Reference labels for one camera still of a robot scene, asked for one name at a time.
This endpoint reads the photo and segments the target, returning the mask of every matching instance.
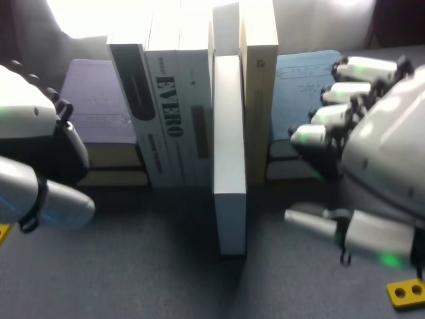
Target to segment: book spine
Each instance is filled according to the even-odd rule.
[[[145,54],[141,45],[109,45],[152,187],[175,185]]]
[[[196,185],[188,114],[181,109],[176,50],[147,51],[147,63],[176,186]]]
[[[193,145],[197,185],[212,185],[211,150],[213,142],[213,106],[209,52],[177,51],[183,102],[181,111],[189,120],[187,135]]]
[[[278,46],[241,48],[244,72],[246,169],[248,184],[263,184]]]

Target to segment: black label on book spine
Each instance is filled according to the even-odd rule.
[[[110,45],[115,64],[120,74],[131,113],[141,121],[155,118],[155,106],[149,90],[149,79],[140,56],[139,46]]]

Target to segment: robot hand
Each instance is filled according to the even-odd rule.
[[[411,264],[422,277],[425,66],[413,72],[405,58],[351,57],[336,62],[333,75],[366,82],[325,87],[320,98],[330,106],[311,111],[311,124],[292,128],[291,143],[301,156],[315,152],[303,158],[324,177],[339,178],[347,193],[360,194],[357,207],[295,205],[286,221],[334,239],[343,264],[360,251],[390,266]]]
[[[0,223],[19,223],[24,233],[39,225],[83,227],[94,202],[62,184],[75,184],[89,166],[68,121],[72,105],[35,75],[25,76],[16,61],[0,66],[0,87]]]

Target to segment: gray book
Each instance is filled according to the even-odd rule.
[[[238,56],[214,61],[213,191],[224,256],[246,254],[246,175],[242,86]]]
[[[60,97],[74,106],[70,121],[86,145],[91,168],[141,167],[112,62],[73,60]]]

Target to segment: white robotic hand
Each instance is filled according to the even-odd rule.
[[[361,251],[389,266],[410,264],[422,278],[425,66],[413,72],[404,58],[351,57],[335,63],[333,75],[336,80],[367,82],[325,87],[321,99],[331,106],[312,111],[311,124],[291,128],[291,143],[327,179],[341,178],[348,192],[363,195],[357,199],[361,209],[295,205],[285,219],[334,239],[345,265],[351,261],[348,252]]]
[[[0,223],[19,223],[24,233],[39,225],[85,226],[94,202],[63,185],[74,185],[89,166],[68,121],[72,105],[58,102],[56,91],[43,88],[33,74],[25,76],[16,61],[9,69],[0,66],[0,88]]]

